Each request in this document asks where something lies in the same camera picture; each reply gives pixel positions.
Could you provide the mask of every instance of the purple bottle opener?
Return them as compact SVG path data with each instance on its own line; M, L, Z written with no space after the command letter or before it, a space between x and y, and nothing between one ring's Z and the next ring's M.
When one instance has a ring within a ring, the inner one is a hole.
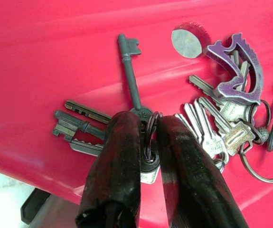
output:
M242 34L233 34L231 36L232 43L230 47L224 47L221 41L217 41L213 45L208 45L204 53L218 62L233 78L228 82L220 83L215 89L215 95L224 100L237 101L245 105L251 103L260 104L260 97L263 89L263 71L259 64L256 53L246 44L246 40L242 39ZM233 50L239 51L243 61L251 64L249 74L251 79L251 92L237 91L234 88L243 84L244 78L237 66L228 56Z

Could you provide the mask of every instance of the white floor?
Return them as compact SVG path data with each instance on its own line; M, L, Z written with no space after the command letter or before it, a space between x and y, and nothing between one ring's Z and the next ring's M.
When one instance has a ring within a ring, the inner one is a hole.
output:
M21 222L20 207L34 187L0 174L0 228L27 228Z

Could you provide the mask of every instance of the red surface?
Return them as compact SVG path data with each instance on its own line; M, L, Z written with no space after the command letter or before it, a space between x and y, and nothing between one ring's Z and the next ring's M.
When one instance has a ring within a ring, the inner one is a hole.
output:
M179 112L202 95L188 75L214 86L228 78L207 57L186 59L172 47L171 31L188 21L203 25L213 42L243 33L262 64L262 99L273 112L273 0L0 1L0 172L78 203L94 157L52 135L53 112L66 99L110 115L132 107L118 57L121 32L140 41L133 66L143 105ZM256 122L264 115L262 107ZM247 156L273 176L273 152L256 147ZM249 226L273 227L273 184L252 178L237 156L224 178ZM140 226L168 227L160 174L141 193Z

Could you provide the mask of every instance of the red plastic surface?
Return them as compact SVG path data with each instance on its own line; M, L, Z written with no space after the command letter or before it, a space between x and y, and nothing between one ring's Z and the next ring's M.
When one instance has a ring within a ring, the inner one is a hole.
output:
M52 135L53 112L65 110L66 99L110 115L132 108L119 33L140 41L133 66L142 104L152 110L174 114L202 95L188 75L214 86L227 80L207 57L186 59L173 48L171 31L188 21L213 42L243 33L263 67L262 99L273 112L273 0L0 1L0 172L78 203L95 158ZM263 107L255 119L264 122ZM273 177L273 152L255 147L247 157ZM249 226L273 227L273 184L251 177L238 156L223 175ZM160 174L141 187L140 226L168 227Z

